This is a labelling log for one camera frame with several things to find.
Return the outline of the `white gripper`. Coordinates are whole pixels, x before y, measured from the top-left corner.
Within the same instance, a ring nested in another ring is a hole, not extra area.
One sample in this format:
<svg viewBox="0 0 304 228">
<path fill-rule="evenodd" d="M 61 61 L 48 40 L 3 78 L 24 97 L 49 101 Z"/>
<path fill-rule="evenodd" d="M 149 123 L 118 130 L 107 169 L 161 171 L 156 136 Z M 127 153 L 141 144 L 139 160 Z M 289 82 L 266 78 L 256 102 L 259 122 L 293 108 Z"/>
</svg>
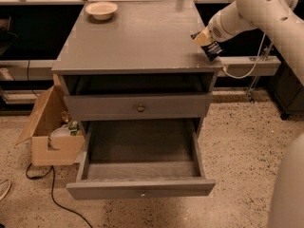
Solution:
<svg viewBox="0 0 304 228">
<path fill-rule="evenodd" d="M 200 47 L 211 45 L 214 41 L 225 42 L 244 31 L 257 29 L 238 12 L 233 2 L 219 10 L 208 22 L 207 28 L 194 35 L 194 42 Z"/>
</svg>

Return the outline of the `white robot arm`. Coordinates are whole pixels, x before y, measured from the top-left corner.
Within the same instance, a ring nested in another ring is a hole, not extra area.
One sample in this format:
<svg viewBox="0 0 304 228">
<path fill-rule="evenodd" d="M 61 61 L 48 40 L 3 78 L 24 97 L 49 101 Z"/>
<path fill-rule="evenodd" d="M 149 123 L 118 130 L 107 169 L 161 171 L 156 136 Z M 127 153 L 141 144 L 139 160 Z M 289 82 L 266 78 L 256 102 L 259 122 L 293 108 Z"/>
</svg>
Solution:
<svg viewBox="0 0 304 228">
<path fill-rule="evenodd" d="M 219 43 L 246 30 L 268 36 L 301 82 L 304 81 L 304 21 L 294 14 L 297 0 L 236 0 L 216 13 L 192 38 L 210 60 Z M 288 147 L 279 166 L 267 228 L 304 228 L 304 135 Z"/>
</svg>

